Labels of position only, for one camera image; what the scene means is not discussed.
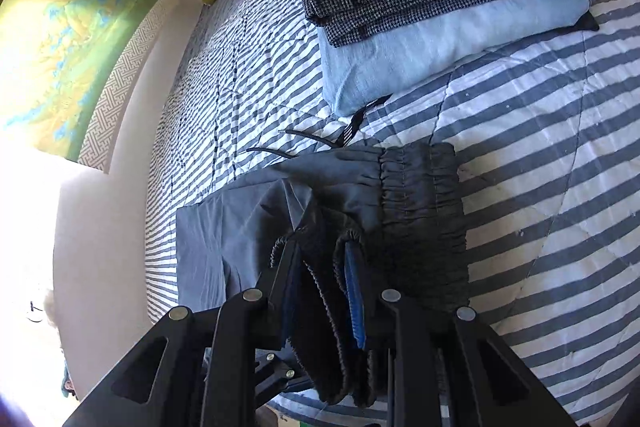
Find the black drawstring cord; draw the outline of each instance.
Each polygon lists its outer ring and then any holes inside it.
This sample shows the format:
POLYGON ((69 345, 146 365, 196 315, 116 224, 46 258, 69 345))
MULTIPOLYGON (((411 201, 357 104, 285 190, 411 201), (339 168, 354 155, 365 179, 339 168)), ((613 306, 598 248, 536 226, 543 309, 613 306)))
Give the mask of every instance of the black drawstring cord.
MULTIPOLYGON (((294 134, 296 136, 302 136, 310 140, 315 140, 317 142, 323 143, 324 145, 328 145, 332 149, 345 147, 351 140, 353 140, 353 137, 356 136, 356 133, 358 132, 358 130, 360 129, 360 126, 362 125, 362 122, 364 121, 365 113, 369 109, 376 107, 377 105, 382 105, 389 98, 391 98, 390 94, 381 96, 379 99, 374 100, 373 102, 367 103, 367 105, 365 105, 363 108, 357 110, 356 113, 351 117, 351 121, 347 125, 347 127, 345 127, 340 133, 340 136, 338 136, 335 139, 335 142, 332 142, 328 138, 316 136, 315 134, 312 134, 307 131, 298 131, 296 129, 285 129, 284 133, 294 134)), ((287 160, 290 160, 291 158, 296 157, 296 155, 294 154, 282 152, 277 149, 269 149, 268 147, 249 147, 249 149, 245 149, 242 152, 270 152, 270 153, 276 154, 277 156, 280 156, 281 158, 286 158, 287 160)))
POLYGON ((332 149, 337 149, 338 147, 340 147, 340 145, 335 144, 334 142, 332 142, 328 138, 322 138, 321 136, 316 136, 315 134, 311 134, 310 132, 307 132, 307 131, 298 131, 296 129, 285 129, 284 132, 286 134, 295 134, 296 136, 302 136, 302 137, 308 138, 310 140, 316 140, 317 142, 324 143, 325 145, 328 145, 332 149))
POLYGON ((280 156, 281 158, 286 158, 287 160, 290 160, 296 157, 296 155, 294 154, 278 151, 277 149, 269 149, 268 147, 249 147, 249 149, 245 149, 242 152, 270 152, 272 154, 280 156))

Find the metal bolt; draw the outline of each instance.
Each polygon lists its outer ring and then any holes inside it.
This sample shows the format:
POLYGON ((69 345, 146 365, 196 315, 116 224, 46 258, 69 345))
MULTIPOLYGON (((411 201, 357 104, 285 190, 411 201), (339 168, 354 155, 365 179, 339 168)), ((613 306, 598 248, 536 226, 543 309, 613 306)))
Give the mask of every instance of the metal bolt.
POLYGON ((461 321, 471 322, 476 318, 476 311, 469 306, 462 306, 456 310, 456 315, 461 321))
POLYGON ((242 294, 242 298, 248 302, 255 302, 262 299, 262 292, 258 288, 249 288, 242 294))
POLYGON ((386 302, 398 302, 401 298, 400 292, 392 288, 382 292, 382 300, 386 302))
POLYGON ((189 310, 184 306, 176 306, 169 310, 169 318, 172 321, 181 321, 189 315, 189 310))

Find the light blue folded shirt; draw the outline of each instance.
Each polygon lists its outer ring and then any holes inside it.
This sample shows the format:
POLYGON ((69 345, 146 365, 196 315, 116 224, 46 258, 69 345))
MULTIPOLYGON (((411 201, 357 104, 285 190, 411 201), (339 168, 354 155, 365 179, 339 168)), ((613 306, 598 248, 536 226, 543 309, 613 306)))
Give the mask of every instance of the light blue folded shirt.
POLYGON ((337 116, 438 76, 496 46, 573 26, 590 0, 497 0, 332 47, 318 28, 322 94, 337 116))

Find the bed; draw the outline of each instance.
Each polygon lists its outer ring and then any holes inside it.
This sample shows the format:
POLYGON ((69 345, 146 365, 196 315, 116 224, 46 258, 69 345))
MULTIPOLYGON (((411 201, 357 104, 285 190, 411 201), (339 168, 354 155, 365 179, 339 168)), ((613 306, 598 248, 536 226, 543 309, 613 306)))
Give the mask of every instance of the bed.
MULTIPOLYGON (((579 425, 640 375, 640 0, 597 0, 597 33, 533 37, 397 93, 353 142, 453 144, 468 219, 471 305, 579 425)), ((156 321, 179 302, 175 211, 239 174, 304 154, 348 120, 322 99, 300 0, 202 11, 159 123, 148 184, 146 284, 156 321)), ((386 404, 272 405, 313 425, 385 425, 386 404)))

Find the drawstring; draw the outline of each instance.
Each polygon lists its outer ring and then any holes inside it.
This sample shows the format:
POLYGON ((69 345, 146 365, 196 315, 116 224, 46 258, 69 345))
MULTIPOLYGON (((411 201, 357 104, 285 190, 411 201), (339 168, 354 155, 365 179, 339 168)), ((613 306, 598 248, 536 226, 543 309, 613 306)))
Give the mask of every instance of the drawstring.
MULTIPOLYGON (((307 131, 298 131, 296 129, 285 129, 284 132, 286 134, 294 134, 295 136, 302 136, 302 137, 305 137, 305 138, 308 138, 308 139, 311 139, 311 140, 315 140, 315 141, 320 142, 320 143, 322 143, 324 145, 328 145, 332 149, 345 147, 351 140, 353 140, 353 137, 356 136, 356 133, 359 131, 360 126, 362 125, 362 122, 364 121, 365 113, 369 109, 371 109, 373 107, 376 107, 377 105, 382 105, 390 97, 391 97, 390 94, 387 94, 385 96, 381 96, 379 99, 374 100, 373 102, 367 103, 367 105, 365 105, 363 108, 357 110, 356 113, 351 117, 351 121, 347 125, 347 127, 345 127, 342 130, 342 132, 340 133, 340 136, 338 136, 335 139, 335 142, 332 142, 328 138, 323 138, 321 136, 316 136, 315 134, 312 134, 312 133, 307 132, 307 131)), ((286 159, 291 159, 291 158, 295 158, 296 157, 294 154, 289 154, 287 152, 283 152, 283 151, 280 151, 280 150, 277 150, 277 149, 269 149, 268 147, 249 147, 248 149, 245 149, 242 152, 270 152, 270 153, 273 153, 273 154, 275 154, 277 156, 280 156, 281 158, 286 158, 286 159)))
POLYGON ((282 252, 284 251, 284 247, 287 244, 287 239, 289 238, 289 234, 283 235, 276 239, 273 248, 271 249, 271 258, 269 266, 271 268, 275 268, 278 264, 280 264, 280 259, 282 258, 282 252))
POLYGON ((270 152, 272 154, 280 156, 281 158, 286 158, 287 160, 290 160, 296 157, 296 155, 294 154, 278 151, 277 149, 269 149, 268 147, 249 147, 249 149, 245 149, 242 152, 270 152))

